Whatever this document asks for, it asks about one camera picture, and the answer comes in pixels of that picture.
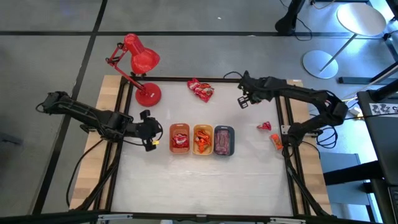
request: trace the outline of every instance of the lamp arm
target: lamp arm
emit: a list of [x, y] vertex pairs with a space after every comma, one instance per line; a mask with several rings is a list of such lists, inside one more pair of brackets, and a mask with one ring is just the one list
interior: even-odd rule
[[[122, 54], [120, 56], [116, 56], [117, 52], [119, 50], [122, 50]], [[118, 67], [118, 63], [120, 62], [120, 60], [124, 57], [124, 55], [126, 54], [126, 52], [128, 51], [127, 47], [123, 44], [123, 43], [118, 43], [116, 46], [116, 49], [114, 50], [112, 56], [110, 58], [106, 58], [106, 63], [108, 63], [108, 65], [112, 66], [116, 71], [118, 71], [124, 78], [126, 78], [127, 80], [129, 80], [129, 82], [131, 82], [135, 87], [137, 87], [138, 89], [140, 89], [143, 92], [145, 91], [145, 87], [133, 80], [128, 74], [126, 74], [124, 71], [122, 71], [119, 67]]]

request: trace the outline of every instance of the red wrapper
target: red wrapper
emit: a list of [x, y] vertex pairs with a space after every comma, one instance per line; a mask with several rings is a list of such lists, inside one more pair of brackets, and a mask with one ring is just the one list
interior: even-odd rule
[[264, 122], [262, 124], [260, 124], [259, 126], [257, 126], [258, 129], [264, 129], [264, 130], [271, 130], [271, 124], [269, 121]]
[[207, 83], [200, 83], [196, 78], [192, 78], [191, 81], [188, 81], [187, 85], [196, 96], [199, 96], [199, 98], [206, 103], [214, 93], [214, 88]]
[[188, 136], [186, 134], [176, 134], [173, 137], [173, 147], [185, 148], [189, 146]]

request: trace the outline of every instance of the white tabletop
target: white tabletop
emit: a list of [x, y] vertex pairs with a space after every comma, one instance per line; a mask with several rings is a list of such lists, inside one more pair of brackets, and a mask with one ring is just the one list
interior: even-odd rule
[[364, 3], [340, 6], [337, 19], [344, 28], [358, 35], [378, 35], [386, 27], [386, 20], [382, 14]]
[[[204, 103], [185, 82], [155, 82], [162, 90], [150, 113], [163, 126], [157, 149], [123, 144], [112, 211], [215, 215], [291, 215], [284, 158], [269, 136], [279, 133], [275, 101], [242, 110], [237, 83], [210, 83], [215, 93]], [[148, 109], [132, 98], [130, 115]], [[270, 121], [272, 131], [256, 126]], [[232, 156], [201, 156], [169, 151], [169, 126], [187, 123], [235, 129]]]

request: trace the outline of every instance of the orange container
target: orange container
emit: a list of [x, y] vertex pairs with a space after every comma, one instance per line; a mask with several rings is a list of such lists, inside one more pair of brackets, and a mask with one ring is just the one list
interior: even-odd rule
[[[203, 153], [200, 153], [199, 151], [199, 146], [195, 142], [195, 139], [197, 138], [197, 132], [199, 130], [204, 130], [204, 132], [208, 135], [210, 135], [210, 146], [208, 146]], [[195, 127], [193, 127], [193, 148], [192, 151], [195, 154], [202, 155], [202, 156], [207, 156], [210, 155], [213, 152], [213, 139], [214, 139], [214, 132], [213, 132], [213, 127], [211, 127], [208, 124], [197, 124]]]
[[[183, 147], [183, 148], [177, 148], [173, 147], [173, 137], [176, 134], [186, 134], [188, 136], [188, 147]], [[189, 125], [187, 124], [172, 124], [170, 125], [170, 151], [172, 153], [187, 153], [189, 152], [190, 148], [190, 141], [189, 141]]]

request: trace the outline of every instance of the white cable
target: white cable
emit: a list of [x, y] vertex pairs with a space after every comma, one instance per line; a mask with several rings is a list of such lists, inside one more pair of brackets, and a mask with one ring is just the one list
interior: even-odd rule
[[350, 99], [347, 99], [347, 100], [342, 100], [343, 102], [350, 102], [350, 101], [353, 101], [353, 100], [355, 100], [355, 99], [357, 99], [357, 97], [355, 96], [355, 97], [352, 97], [352, 98], [350, 98]]
[[385, 76], [390, 75], [391, 72], [396, 72], [396, 69], [397, 69], [397, 68], [398, 68], [398, 65], [396, 65], [393, 69], [390, 69], [388, 72], [386, 72], [386, 74], [382, 75], [382, 76], [379, 77], [378, 79], [376, 79], [376, 80], [374, 80], [373, 82], [367, 84], [365, 87], [362, 87], [362, 88], [360, 88], [359, 90], [356, 90], [356, 91], [354, 91], [354, 92], [352, 92], [352, 93], [350, 93], [350, 94], [348, 94], [348, 95], [342, 97], [342, 99], [347, 98], [347, 97], [350, 97], [350, 96], [352, 96], [352, 95], [354, 95], [354, 94], [357, 94], [357, 92], [362, 91], [362, 90], [366, 89], [367, 87], [369, 87], [369, 86], [375, 84], [375, 83], [378, 82], [380, 79], [384, 78]]

